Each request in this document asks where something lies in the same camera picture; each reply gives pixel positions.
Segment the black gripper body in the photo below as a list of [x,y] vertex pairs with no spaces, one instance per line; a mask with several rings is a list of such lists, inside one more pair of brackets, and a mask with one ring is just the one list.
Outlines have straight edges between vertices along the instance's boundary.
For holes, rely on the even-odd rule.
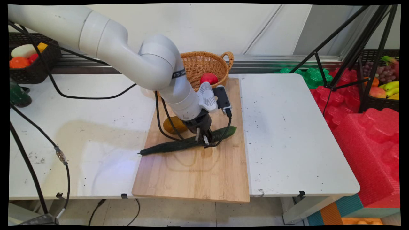
[[183,124],[188,128],[193,134],[197,133],[197,128],[199,128],[200,136],[205,135],[206,137],[211,136],[211,117],[209,112],[200,112],[194,119],[183,121]]

